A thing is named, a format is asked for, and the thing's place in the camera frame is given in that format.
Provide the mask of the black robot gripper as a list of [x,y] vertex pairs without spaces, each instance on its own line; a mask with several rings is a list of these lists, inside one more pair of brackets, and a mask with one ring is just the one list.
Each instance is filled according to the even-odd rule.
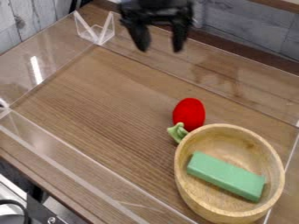
[[173,26],[173,50],[183,49],[193,26],[194,0],[120,0],[120,22],[137,48],[146,52],[151,45],[149,25]]

